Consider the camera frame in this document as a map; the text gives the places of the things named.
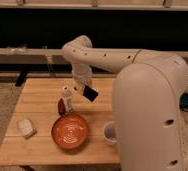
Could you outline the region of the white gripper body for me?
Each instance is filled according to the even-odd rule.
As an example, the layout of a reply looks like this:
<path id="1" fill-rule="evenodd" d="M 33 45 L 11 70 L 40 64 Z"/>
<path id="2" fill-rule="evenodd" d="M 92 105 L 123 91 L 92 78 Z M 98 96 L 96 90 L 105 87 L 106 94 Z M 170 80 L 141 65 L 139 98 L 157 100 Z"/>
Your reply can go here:
<path id="1" fill-rule="evenodd" d="M 92 86 L 92 73 L 86 72 L 85 74 L 73 73 L 73 79 L 75 82 L 74 89 L 76 91 L 82 91 L 86 86 Z"/>

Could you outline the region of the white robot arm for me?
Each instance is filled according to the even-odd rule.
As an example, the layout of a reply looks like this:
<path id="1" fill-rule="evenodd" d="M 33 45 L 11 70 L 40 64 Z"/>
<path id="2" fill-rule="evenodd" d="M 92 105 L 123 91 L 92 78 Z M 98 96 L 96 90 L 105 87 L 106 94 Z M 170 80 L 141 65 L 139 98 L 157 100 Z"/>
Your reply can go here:
<path id="1" fill-rule="evenodd" d="M 84 35 L 66 43 L 62 56 L 80 94 L 92 67 L 116 74 L 112 111 L 122 171 L 184 171 L 179 101 L 188 87 L 188 64 L 181 56 L 94 48 Z"/>

